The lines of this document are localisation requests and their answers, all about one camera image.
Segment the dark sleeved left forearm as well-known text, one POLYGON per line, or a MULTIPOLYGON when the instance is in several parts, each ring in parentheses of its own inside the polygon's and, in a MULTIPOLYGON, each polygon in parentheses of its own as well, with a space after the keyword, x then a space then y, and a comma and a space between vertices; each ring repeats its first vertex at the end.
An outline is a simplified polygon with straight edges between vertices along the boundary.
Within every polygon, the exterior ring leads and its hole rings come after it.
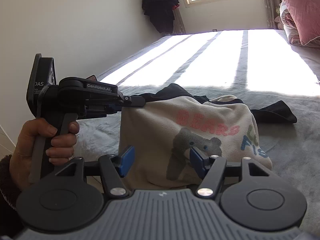
POLYGON ((30 160, 15 152, 1 160, 1 236, 15 237, 24 228, 16 200, 28 186, 30 160))

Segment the person's left hand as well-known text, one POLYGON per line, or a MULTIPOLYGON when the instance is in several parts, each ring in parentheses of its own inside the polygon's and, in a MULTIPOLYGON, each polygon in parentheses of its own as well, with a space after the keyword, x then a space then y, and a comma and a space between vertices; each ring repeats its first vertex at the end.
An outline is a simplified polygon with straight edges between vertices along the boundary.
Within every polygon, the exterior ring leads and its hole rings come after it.
POLYGON ((57 128, 43 118, 26 122, 10 159, 9 171, 16 186, 22 191, 30 186, 31 161, 37 157, 45 154, 55 166, 67 163, 74 154, 79 131, 76 121, 69 123, 68 132, 63 135, 57 135, 57 128))

